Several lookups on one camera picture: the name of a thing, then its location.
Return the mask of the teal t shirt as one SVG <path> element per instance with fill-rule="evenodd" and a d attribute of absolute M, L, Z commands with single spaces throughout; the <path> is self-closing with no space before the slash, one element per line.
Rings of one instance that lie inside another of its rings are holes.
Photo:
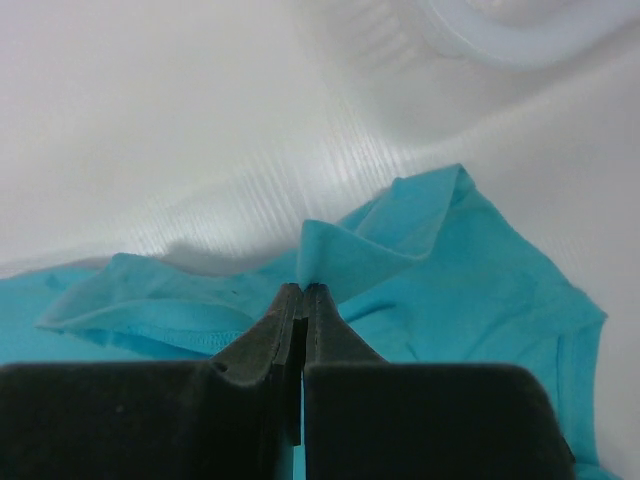
<path fill-rule="evenodd" d="M 393 362 L 530 370 L 580 479 L 605 479 L 594 383 L 606 314 L 521 237 L 454 165 L 399 178 L 335 224 L 306 221 L 296 248 L 252 270 L 203 276 L 115 255 L 1 283 L 1 359 L 195 359 L 219 352 L 280 286 L 325 284 L 342 318 Z"/>

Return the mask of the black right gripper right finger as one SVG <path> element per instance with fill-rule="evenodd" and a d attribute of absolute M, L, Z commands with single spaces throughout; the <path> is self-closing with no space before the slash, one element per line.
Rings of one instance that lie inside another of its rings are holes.
<path fill-rule="evenodd" d="M 391 363 L 304 294 L 310 479 L 571 479 L 575 459 L 538 380 L 508 364 Z"/>

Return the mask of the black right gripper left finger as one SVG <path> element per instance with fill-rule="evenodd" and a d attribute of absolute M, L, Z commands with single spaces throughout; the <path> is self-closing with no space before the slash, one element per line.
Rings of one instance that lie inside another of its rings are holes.
<path fill-rule="evenodd" d="M 300 442 L 303 294 L 200 360 L 1 370 L 5 479 L 289 479 Z"/>

